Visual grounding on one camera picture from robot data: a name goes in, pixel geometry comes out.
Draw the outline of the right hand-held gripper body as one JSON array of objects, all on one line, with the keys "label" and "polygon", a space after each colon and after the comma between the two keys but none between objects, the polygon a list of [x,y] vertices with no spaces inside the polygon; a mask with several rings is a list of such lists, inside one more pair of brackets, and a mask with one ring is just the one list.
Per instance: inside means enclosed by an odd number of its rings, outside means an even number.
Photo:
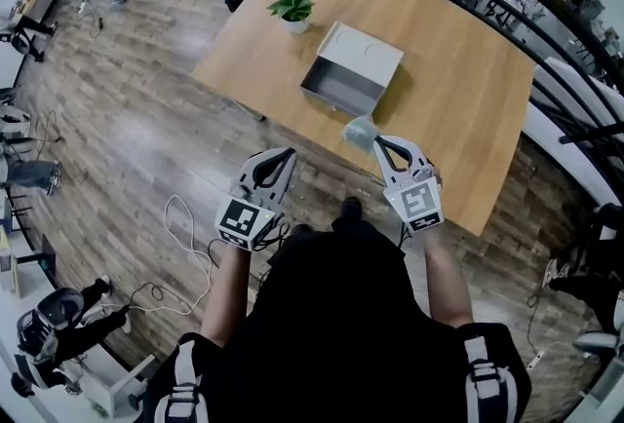
[{"label": "right hand-held gripper body", "polygon": [[410,233],[424,231],[445,221],[441,191],[429,165],[383,191]]}]

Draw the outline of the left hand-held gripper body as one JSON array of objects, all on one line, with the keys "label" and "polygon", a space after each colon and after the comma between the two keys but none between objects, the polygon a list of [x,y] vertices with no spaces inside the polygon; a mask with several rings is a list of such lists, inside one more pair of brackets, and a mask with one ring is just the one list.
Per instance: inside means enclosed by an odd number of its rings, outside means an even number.
[{"label": "left hand-held gripper body", "polygon": [[271,234],[284,216],[281,204],[286,191],[287,182],[282,179],[270,186],[256,184],[250,176],[234,180],[215,218],[218,237],[248,251],[264,250],[277,243],[281,234]]}]

